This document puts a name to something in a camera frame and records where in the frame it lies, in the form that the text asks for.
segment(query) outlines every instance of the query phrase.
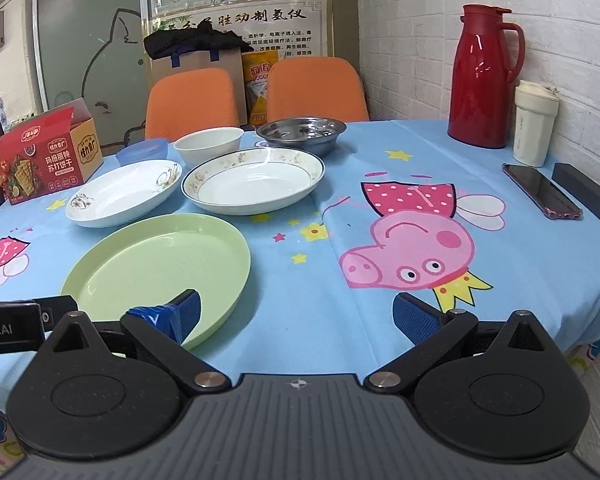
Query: yellow star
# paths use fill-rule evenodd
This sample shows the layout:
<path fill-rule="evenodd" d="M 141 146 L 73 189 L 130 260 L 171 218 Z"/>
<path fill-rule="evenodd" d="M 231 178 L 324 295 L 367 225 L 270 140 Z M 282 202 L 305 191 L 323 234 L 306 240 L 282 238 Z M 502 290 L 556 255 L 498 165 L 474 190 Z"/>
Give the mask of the yellow star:
<path fill-rule="evenodd" d="M 306 263 L 306 254 L 296 254 L 295 256 L 292 256 L 291 259 L 294 261 L 295 264 L 304 264 Z"/>
<path fill-rule="evenodd" d="M 251 220 L 253 220 L 254 222 L 264 223 L 271 220 L 271 215 L 269 213 L 260 213 L 259 215 L 253 215 L 251 217 Z"/>
<path fill-rule="evenodd" d="M 56 209 L 61 208 L 65 202 L 66 202 L 65 198 L 63 198 L 62 200 L 56 200 L 55 202 L 52 203 L 52 205 L 47 207 L 46 210 L 55 211 Z"/>
<path fill-rule="evenodd" d="M 329 238 L 327 228 L 324 224 L 318 224 L 317 222 L 311 222 L 307 227 L 300 229 L 300 234 L 304 236 L 307 242 Z"/>
<path fill-rule="evenodd" d="M 389 154 L 389 158 L 400 158 L 405 162 L 408 162 L 409 159 L 413 156 L 409 155 L 409 153 L 405 153 L 403 150 L 400 150 L 399 152 L 392 152 L 391 150 L 388 150 L 386 153 Z"/>

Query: metal screw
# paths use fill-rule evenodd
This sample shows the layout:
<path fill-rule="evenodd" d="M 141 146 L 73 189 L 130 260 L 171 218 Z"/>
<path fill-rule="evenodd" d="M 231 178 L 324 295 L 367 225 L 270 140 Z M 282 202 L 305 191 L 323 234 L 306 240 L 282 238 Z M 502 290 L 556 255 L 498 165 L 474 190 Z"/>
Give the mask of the metal screw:
<path fill-rule="evenodd" d="M 369 377 L 369 382 L 376 388 L 393 388 L 400 384 L 400 375 L 393 372 L 376 372 Z"/>
<path fill-rule="evenodd" d="M 201 388 L 217 388 L 224 384 L 226 378 L 219 372 L 202 372 L 196 375 L 193 380 Z"/>

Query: blue plastic bowl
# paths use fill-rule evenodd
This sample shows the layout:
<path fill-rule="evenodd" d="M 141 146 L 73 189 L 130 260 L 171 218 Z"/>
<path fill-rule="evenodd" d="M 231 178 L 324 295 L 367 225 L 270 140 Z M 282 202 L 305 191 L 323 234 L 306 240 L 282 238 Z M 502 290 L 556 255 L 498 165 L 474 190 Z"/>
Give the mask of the blue plastic bowl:
<path fill-rule="evenodd" d="M 169 141 L 167 139 L 148 139 L 136 142 L 116 153 L 120 166 L 127 166 L 143 160 L 167 158 Z"/>

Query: frosted glass panel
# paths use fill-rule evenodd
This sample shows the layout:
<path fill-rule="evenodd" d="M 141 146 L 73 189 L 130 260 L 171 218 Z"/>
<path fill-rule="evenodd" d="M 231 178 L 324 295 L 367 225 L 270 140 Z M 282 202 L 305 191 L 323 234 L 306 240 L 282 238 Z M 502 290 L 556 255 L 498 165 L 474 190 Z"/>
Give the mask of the frosted glass panel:
<path fill-rule="evenodd" d="M 140 0 L 38 0 L 50 107 L 83 96 L 105 154 L 144 138 Z"/>

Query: black cloth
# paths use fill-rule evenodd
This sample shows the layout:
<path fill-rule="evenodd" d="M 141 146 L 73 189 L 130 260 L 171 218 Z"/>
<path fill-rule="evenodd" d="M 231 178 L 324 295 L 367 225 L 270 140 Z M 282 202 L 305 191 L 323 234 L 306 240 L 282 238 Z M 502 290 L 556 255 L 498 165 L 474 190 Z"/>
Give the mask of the black cloth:
<path fill-rule="evenodd" d="M 241 52 L 252 52 L 232 30 L 214 30 L 210 22 L 200 22 L 197 27 L 156 30 L 144 38 L 144 49 L 151 59 L 169 57 L 197 50 L 229 50 L 239 48 Z"/>

